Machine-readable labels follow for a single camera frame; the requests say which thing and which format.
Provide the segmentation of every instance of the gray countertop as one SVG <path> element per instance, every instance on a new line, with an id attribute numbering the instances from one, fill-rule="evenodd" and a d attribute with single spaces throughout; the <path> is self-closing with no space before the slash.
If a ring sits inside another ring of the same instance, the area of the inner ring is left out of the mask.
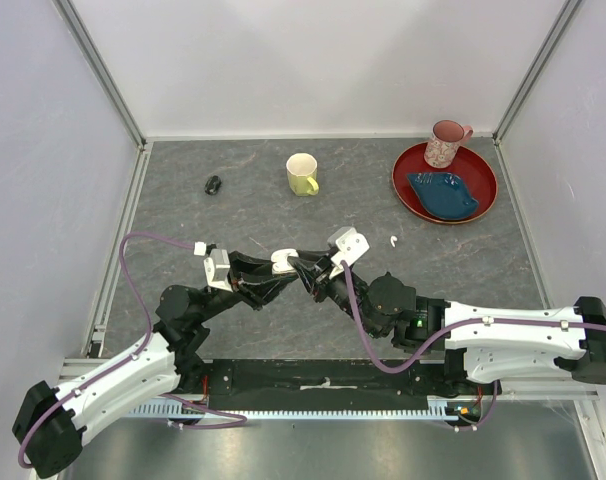
<path id="1" fill-rule="evenodd" d="M 485 158 L 499 182 L 498 199 L 477 221 L 425 222 L 405 209 L 391 186 L 398 156 L 423 139 L 329 139 L 157 142 L 154 144 L 132 230 L 186 242 L 217 243 L 229 251 L 269 258 L 274 250 L 326 248 L 339 227 L 365 235 L 370 251 L 354 271 L 370 282 L 390 271 L 424 296 L 488 307 L 539 308 L 541 302 L 514 208 L 490 139 L 468 147 Z M 307 152 L 318 160 L 320 193 L 296 197 L 285 162 Z M 204 193 L 210 175 L 223 180 Z M 396 248 L 390 236 L 398 237 Z M 154 310 L 170 284 L 205 285 L 202 260 L 189 252 L 133 240 L 126 258 L 143 299 Z M 103 356 L 139 338 L 145 319 L 123 278 L 107 325 Z M 290 285 L 260 312 L 245 305 L 207 323 L 203 358 L 363 358 L 353 322 L 331 302 L 314 303 L 300 283 Z M 374 342 L 379 355 L 406 354 L 389 339 Z"/>

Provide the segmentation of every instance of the white wall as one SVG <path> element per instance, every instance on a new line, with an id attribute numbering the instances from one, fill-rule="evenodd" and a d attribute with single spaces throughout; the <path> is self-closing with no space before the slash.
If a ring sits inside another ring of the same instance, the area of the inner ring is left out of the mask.
<path id="1" fill-rule="evenodd" d="M 74 0 L 148 136 L 490 132 L 563 0 Z"/>
<path id="2" fill-rule="evenodd" d="M 78 355 L 136 159 L 47 0 L 0 0 L 0 479 L 25 391 Z"/>
<path id="3" fill-rule="evenodd" d="M 606 0 L 584 2 L 504 151 L 552 300 L 606 304 Z"/>

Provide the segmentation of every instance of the yellow mug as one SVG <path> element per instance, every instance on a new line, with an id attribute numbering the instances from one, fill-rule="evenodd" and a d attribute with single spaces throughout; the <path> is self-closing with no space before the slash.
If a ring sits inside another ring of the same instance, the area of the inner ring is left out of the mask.
<path id="1" fill-rule="evenodd" d="M 287 181 L 295 194 L 304 197 L 319 193 L 316 167 L 316 159 L 309 153 L 295 153 L 288 159 L 285 164 Z"/>

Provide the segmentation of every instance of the teal dish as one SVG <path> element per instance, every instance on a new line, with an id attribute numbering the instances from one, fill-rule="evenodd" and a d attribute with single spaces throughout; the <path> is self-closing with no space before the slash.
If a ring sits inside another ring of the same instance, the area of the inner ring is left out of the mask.
<path id="1" fill-rule="evenodd" d="M 407 179 L 423 208 L 441 220 L 463 220 L 479 208 L 479 202 L 458 175 L 410 173 Z"/>

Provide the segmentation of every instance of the black base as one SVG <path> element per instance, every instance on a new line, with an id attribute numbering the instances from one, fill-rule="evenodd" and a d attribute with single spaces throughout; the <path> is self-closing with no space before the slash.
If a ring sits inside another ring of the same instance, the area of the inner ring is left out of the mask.
<path id="1" fill-rule="evenodd" d="M 606 308 L 600 298 L 580 297 L 574 304 L 574 311 L 583 317 L 583 323 L 606 326 Z M 586 350 L 579 360 L 557 358 L 556 365 L 572 372 L 578 382 L 606 385 L 606 332 L 585 330 L 585 340 L 581 348 Z"/>
<path id="2" fill-rule="evenodd" d="M 32 425 L 57 401 L 56 390 L 44 381 L 37 383 L 25 394 L 12 433 L 19 441 Z M 35 432 L 26 453 L 41 478 L 49 478 L 68 467 L 81 454 L 82 431 L 72 423 L 74 411 L 59 407 Z"/>
<path id="3" fill-rule="evenodd" d="M 401 361 L 386 363 L 394 366 Z M 423 410 L 428 395 L 476 395 L 479 386 L 445 380 L 438 364 L 417 364 L 390 375 L 369 360 L 214 360 L 205 363 L 203 372 L 208 377 L 209 404 L 220 410 Z M 346 388 L 301 389 L 328 381 L 330 386 Z M 484 395 L 492 394 L 492 384 L 481 387 Z M 202 392 L 199 384 L 184 393 Z"/>

